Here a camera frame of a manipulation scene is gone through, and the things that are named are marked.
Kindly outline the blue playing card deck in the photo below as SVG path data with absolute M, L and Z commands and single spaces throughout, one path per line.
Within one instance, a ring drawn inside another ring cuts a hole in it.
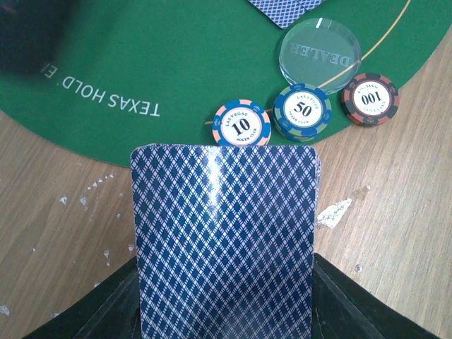
M 321 163 L 304 145 L 131 154 L 144 338 L 310 338 Z

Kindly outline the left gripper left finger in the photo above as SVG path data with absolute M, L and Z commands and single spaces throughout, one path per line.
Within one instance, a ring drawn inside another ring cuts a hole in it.
M 130 259 L 91 292 L 26 338 L 140 338 L 137 260 Z

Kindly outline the clear round button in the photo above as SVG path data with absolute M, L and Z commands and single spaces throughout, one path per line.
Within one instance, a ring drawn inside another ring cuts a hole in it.
M 362 50 L 352 31 L 338 21 L 311 18 L 295 24 L 280 43 L 280 71 L 293 85 L 306 83 L 330 95 L 357 75 Z

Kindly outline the fifty chips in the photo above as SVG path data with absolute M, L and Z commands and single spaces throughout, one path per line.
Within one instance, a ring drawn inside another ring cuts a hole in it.
M 331 121 L 333 112 L 327 94 L 307 83 L 296 83 L 282 90 L 272 108 L 276 130 L 295 142 L 315 139 Z

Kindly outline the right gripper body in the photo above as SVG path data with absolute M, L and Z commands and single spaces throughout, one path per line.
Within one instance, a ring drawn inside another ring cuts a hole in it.
M 75 1 L 2 1 L 1 72 L 36 74 L 53 60 Z

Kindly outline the ten chips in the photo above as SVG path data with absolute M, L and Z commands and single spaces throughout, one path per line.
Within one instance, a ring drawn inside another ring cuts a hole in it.
M 256 102 L 233 100 L 215 113 L 212 134 L 218 145 L 267 145 L 271 138 L 270 117 Z

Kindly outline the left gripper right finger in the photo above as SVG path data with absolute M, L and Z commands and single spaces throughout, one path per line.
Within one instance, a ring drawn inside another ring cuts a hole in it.
M 435 338 L 314 254 L 312 338 Z

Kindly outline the hundred chips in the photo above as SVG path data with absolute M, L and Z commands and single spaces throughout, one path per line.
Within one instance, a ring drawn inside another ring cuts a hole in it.
M 343 88 L 341 105 L 345 116 L 354 124 L 378 126 L 395 116 L 400 93 L 389 78 L 379 73 L 361 73 Z

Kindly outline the card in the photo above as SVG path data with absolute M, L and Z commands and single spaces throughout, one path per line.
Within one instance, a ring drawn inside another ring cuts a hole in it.
M 307 10 L 295 0 L 249 0 L 279 28 L 285 29 L 303 16 Z
M 311 11 L 323 3 L 323 0 L 299 0 L 300 4 L 306 11 Z

